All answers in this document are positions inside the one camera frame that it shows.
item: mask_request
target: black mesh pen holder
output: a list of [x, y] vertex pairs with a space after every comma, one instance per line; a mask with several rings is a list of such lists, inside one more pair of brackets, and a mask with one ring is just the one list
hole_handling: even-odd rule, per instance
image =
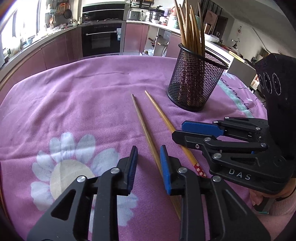
[[208, 51], [203, 57], [184, 48], [182, 44], [179, 47], [180, 53], [167, 94], [178, 107], [200, 111], [228, 65]]

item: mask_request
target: blue gripper pad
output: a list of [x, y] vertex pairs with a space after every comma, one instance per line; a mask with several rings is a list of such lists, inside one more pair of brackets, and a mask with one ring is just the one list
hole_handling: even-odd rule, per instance
[[131, 153], [131, 165], [128, 170], [128, 179], [127, 179], [127, 190], [131, 192], [133, 189], [133, 182], [135, 180], [137, 161], [138, 161], [138, 149], [136, 146], [133, 146]]
[[171, 186], [171, 173], [169, 170], [168, 162], [169, 160], [168, 152], [166, 150], [165, 145], [162, 145], [160, 148], [160, 163], [161, 163], [161, 169], [163, 171], [163, 182], [165, 184], [165, 189], [167, 191], [168, 195], [171, 195], [172, 186]]
[[194, 121], [184, 121], [182, 124], [182, 131], [191, 132], [202, 135], [211, 135], [214, 137], [222, 136], [224, 131], [216, 124], [208, 124]]

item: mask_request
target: purple tablecloth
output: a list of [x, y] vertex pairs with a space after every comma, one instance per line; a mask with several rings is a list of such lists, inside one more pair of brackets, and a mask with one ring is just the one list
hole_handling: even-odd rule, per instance
[[[255, 95], [228, 74], [222, 75], [203, 111], [176, 107], [166, 95], [175, 62], [161, 57], [92, 58], [36, 74], [11, 89], [0, 106], [1, 178], [10, 218], [24, 239], [77, 176], [101, 175], [136, 145], [139, 159], [132, 194], [118, 198], [120, 240], [178, 240], [180, 221], [146, 143], [131, 93], [157, 148], [165, 144], [169, 155], [191, 170], [144, 90], [177, 129], [185, 120], [211, 123], [225, 116], [267, 116]], [[201, 152], [192, 152], [211, 176]], [[251, 206], [248, 189], [231, 187]]]

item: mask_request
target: teal stripe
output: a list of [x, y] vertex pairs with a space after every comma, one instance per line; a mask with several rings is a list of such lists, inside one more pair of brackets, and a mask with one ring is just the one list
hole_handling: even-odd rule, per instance
[[218, 81], [218, 85], [225, 92], [226, 95], [235, 103], [237, 108], [242, 111], [247, 118], [254, 118], [252, 113], [246, 108], [244, 104], [242, 104], [241, 100], [235, 96], [231, 89], [229, 89], [222, 80]]

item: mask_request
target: pink sleeve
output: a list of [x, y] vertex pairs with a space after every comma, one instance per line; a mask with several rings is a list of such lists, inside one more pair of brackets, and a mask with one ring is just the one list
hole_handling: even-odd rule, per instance
[[275, 202], [268, 215], [257, 214], [257, 217], [269, 231], [271, 240], [274, 240], [290, 221], [295, 210], [296, 192], [287, 199]]

